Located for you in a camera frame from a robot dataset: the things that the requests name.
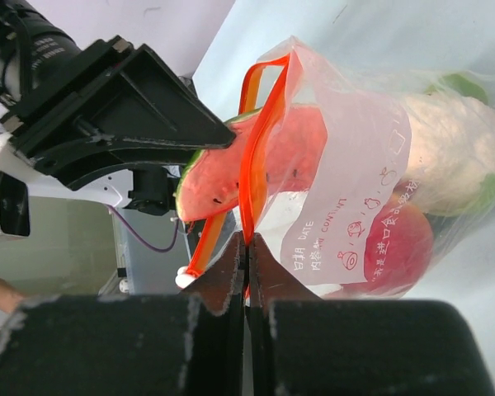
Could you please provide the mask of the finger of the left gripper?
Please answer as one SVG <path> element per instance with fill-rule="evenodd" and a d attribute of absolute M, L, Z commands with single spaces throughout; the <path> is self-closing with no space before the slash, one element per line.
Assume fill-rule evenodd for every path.
<path fill-rule="evenodd" d="M 147 45 L 99 80 L 86 120 L 109 140 L 166 149 L 222 149 L 235 134 Z"/>

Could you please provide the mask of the clear orange zip top bag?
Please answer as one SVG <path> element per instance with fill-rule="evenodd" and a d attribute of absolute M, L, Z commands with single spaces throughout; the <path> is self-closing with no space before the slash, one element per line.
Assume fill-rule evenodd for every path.
<path fill-rule="evenodd" d="M 177 272 L 177 286 L 185 288 L 201 277 L 221 253 L 219 238 L 237 231 L 246 242 L 260 234 L 274 259 L 320 297 L 336 298 L 342 285 L 365 281 L 365 245 L 376 215 L 393 194 L 414 204 L 408 191 L 418 186 L 403 178 L 412 130 L 401 101 L 426 94 L 449 74 L 482 87 L 495 110 L 495 75 L 338 67 L 294 37 L 266 52 L 243 80 L 237 116 L 256 109 L 261 113 L 241 163 L 238 206 L 200 220 L 205 224 L 200 241 L 190 263 Z M 269 196 L 264 170 L 252 163 L 257 148 L 293 105 L 319 108 L 327 142 L 307 191 Z M 453 217 L 422 212 L 434 234 L 429 267 L 494 206 Z"/>

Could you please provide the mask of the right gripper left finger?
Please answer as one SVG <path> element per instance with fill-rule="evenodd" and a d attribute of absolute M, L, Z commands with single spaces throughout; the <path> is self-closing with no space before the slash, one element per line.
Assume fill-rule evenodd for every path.
<path fill-rule="evenodd" d="M 237 395 L 244 243 L 177 295 L 33 298 L 0 330 L 0 395 Z"/>

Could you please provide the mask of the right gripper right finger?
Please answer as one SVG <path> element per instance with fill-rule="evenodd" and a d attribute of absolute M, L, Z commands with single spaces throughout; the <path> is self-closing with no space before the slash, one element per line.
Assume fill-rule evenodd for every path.
<path fill-rule="evenodd" d="M 256 235 L 247 256 L 257 395 L 494 395 L 459 311 L 436 300 L 320 299 Z"/>

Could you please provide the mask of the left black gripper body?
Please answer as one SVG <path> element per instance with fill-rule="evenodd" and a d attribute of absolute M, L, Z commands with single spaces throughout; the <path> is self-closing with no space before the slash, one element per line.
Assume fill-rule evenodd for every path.
<path fill-rule="evenodd" d="M 63 35 L 44 35 L 24 60 L 11 44 L 0 49 L 0 120 L 16 154 L 37 171 L 79 190 L 121 170 L 148 169 L 148 149 L 130 124 L 144 90 L 130 72 L 149 59 L 117 36 L 84 51 Z"/>

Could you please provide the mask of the red watermelon slice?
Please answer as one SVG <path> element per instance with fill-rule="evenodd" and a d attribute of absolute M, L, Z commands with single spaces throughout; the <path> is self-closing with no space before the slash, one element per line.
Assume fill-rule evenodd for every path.
<path fill-rule="evenodd" d="M 238 206 L 241 163 L 261 111 L 225 122 L 236 135 L 227 148 L 197 151 L 186 165 L 175 192 L 176 211 L 188 223 Z M 252 166 L 264 170 L 267 194 L 307 191 L 313 184 L 327 142 L 327 127 L 316 106 L 288 107 L 284 119 L 257 148 Z"/>

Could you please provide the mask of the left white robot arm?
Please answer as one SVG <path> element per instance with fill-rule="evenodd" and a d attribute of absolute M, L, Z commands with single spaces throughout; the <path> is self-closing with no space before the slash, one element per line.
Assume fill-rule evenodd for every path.
<path fill-rule="evenodd" d="M 0 1 L 0 102 L 14 153 L 73 191 L 235 138 L 149 46 L 80 49 L 25 1 Z"/>

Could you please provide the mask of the red apple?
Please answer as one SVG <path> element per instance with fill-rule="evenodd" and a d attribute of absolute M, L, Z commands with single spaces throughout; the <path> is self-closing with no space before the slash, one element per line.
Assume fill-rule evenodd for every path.
<path fill-rule="evenodd" d="M 394 297 L 422 277 L 433 256 L 434 234 L 426 216 L 393 194 L 376 215 L 366 239 L 365 281 L 344 284 L 336 298 Z"/>

